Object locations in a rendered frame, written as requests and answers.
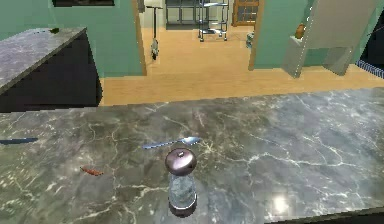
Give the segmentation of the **silver spoon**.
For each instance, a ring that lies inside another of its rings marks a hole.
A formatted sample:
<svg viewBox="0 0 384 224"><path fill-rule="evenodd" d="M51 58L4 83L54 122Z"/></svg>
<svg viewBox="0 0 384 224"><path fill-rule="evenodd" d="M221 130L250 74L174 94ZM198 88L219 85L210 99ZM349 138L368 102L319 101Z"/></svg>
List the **silver spoon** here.
<svg viewBox="0 0 384 224"><path fill-rule="evenodd" d="M175 143L182 143L184 145L194 145L194 144L197 144L199 141L200 141L199 137L190 136L190 137L184 137L184 138L180 138L180 139L172 140L172 141L167 141L167 142L158 142L158 143L146 144L146 145L143 145L142 148L143 149L152 149L152 148L162 147L162 146L175 144Z"/></svg>

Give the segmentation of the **glass shaker with metal cap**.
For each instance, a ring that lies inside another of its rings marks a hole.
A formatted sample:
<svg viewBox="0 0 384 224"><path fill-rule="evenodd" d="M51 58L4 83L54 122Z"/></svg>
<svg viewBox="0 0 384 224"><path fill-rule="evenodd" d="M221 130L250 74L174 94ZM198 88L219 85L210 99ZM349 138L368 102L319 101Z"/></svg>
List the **glass shaker with metal cap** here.
<svg viewBox="0 0 384 224"><path fill-rule="evenodd" d="M197 199L192 172L196 168L195 154L187 148L175 148L168 153L165 166L170 173L169 202L177 210L190 208Z"/></svg>

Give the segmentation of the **grey kick scooter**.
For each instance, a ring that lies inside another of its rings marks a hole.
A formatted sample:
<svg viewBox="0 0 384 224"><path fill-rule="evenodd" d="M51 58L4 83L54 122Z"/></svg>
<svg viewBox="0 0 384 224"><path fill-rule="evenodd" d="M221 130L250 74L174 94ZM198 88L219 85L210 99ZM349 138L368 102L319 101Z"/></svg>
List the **grey kick scooter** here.
<svg viewBox="0 0 384 224"><path fill-rule="evenodd" d="M151 43L151 57L152 60L156 60L159 54L159 43L157 40L157 10L163 9L159 6L146 6L147 9L153 10L153 39Z"/></svg>

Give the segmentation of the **marble top kitchen island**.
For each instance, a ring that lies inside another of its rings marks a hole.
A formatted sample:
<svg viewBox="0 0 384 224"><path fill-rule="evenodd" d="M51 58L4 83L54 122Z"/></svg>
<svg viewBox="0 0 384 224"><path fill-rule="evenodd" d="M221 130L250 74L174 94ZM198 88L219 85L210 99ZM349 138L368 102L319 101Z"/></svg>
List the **marble top kitchen island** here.
<svg viewBox="0 0 384 224"><path fill-rule="evenodd" d="M266 224L384 207L384 87L0 114L0 139L16 138L38 140L0 144L0 224ZM169 202L175 148L197 159L185 210Z"/></svg>

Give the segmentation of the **brown wooden door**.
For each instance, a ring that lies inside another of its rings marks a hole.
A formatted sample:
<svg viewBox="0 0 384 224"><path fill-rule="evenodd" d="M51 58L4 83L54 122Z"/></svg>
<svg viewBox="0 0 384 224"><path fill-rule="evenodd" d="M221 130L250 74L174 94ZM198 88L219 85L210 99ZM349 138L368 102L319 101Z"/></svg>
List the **brown wooden door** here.
<svg viewBox="0 0 384 224"><path fill-rule="evenodd" d="M259 0L234 0L232 25L253 26L257 19Z"/></svg>

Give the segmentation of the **small red chili pepper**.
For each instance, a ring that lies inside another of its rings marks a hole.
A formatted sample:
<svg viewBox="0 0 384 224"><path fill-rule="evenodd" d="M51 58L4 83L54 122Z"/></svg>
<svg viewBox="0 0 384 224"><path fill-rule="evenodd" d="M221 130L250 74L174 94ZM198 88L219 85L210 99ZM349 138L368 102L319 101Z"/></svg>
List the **small red chili pepper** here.
<svg viewBox="0 0 384 224"><path fill-rule="evenodd" d="M85 167L80 167L80 169L89 174L89 175L93 175L93 176L101 176L104 174L104 172L102 171L98 171L98 170L95 170L95 169L88 169L88 168L85 168Z"/></svg>

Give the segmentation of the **dark framed picture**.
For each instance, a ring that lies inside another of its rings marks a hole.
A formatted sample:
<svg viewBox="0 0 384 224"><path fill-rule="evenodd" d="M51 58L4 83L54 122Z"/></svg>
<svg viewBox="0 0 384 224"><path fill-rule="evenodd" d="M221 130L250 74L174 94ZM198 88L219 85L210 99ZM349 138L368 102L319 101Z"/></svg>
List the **dark framed picture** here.
<svg viewBox="0 0 384 224"><path fill-rule="evenodd" d="M114 0L51 0L54 7L115 6Z"/></svg>

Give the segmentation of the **black cabinet with marble top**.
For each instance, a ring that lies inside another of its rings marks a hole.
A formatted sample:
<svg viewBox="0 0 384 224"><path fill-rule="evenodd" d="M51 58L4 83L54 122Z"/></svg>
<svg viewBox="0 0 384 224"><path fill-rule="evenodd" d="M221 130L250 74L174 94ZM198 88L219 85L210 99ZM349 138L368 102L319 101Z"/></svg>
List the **black cabinet with marble top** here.
<svg viewBox="0 0 384 224"><path fill-rule="evenodd" d="M35 28L0 41L0 113L97 107L101 98L86 28Z"/></svg>

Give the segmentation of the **blue knife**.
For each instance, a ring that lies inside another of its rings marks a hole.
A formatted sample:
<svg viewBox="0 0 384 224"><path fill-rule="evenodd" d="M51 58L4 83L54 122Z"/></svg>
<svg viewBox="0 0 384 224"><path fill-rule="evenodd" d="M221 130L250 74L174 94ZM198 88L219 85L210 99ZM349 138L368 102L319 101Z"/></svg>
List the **blue knife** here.
<svg viewBox="0 0 384 224"><path fill-rule="evenodd" d="M38 138L16 138L16 139L0 139L0 144L12 145L12 144L24 144L37 141Z"/></svg>

